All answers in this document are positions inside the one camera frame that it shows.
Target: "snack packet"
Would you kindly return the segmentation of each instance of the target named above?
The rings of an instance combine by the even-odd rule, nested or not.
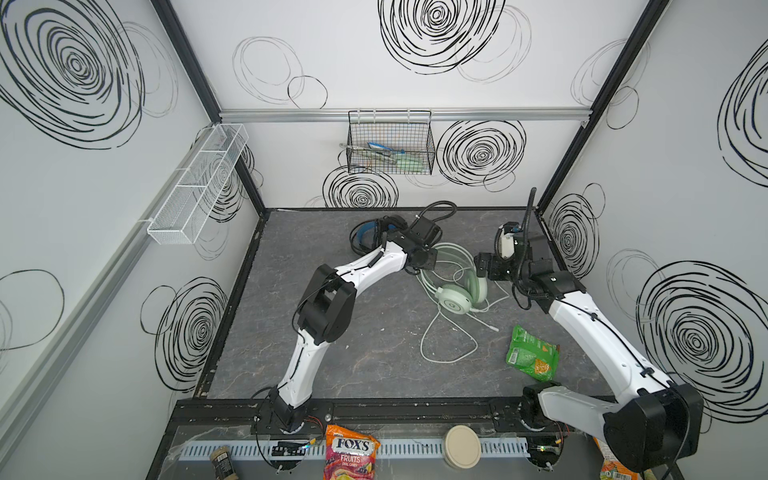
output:
[[[598,439],[594,439],[598,444],[600,453],[603,454],[603,468],[600,470],[600,480],[642,480],[639,473],[632,472],[629,468],[619,462],[616,455],[608,448],[608,445]],[[645,471],[645,480],[656,480],[651,470]]]
[[[362,433],[328,425],[323,480],[372,480],[378,440]]]
[[[552,345],[516,325],[509,343],[507,363],[539,380],[552,380],[560,360],[560,346]]]

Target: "round container lid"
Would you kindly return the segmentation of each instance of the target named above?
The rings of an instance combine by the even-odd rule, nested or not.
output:
[[[445,456],[458,468],[472,468],[480,461],[480,439],[466,425],[457,425],[445,436]]]

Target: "green headphones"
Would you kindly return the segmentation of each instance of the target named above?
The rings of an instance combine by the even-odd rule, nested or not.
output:
[[[478,278],[472,255],[464,247],[455,243],[438,243],[434,248],[438,252],[438,263],[454,263],[461,268],[456,273],[463,273],[461,278],[465,280],[465,286],[461,287],[450,283],[456,281],[456,275],[454,275],[454,279],[444,279],[435,274],[441,280],[446,281],[442,286],[436,286],[422,270],[419,276],[424,287],[435,296],[441,307],[450,312],[461,315],[478,312],[479,309],[475,306],[485,302],[488,297],[488,281],[486,278]]]

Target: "white wire basket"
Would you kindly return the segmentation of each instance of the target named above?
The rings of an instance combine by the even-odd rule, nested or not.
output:
[[[147,228],[150,237],[160,245],[195,243],[247,141],[242,124],[212,127]]]

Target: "green packet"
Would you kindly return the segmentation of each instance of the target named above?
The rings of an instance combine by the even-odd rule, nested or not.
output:
[[[560,360],[560,346],[552,345],[516,325],[509,343],[507,363],[539,380],[552,380]]]

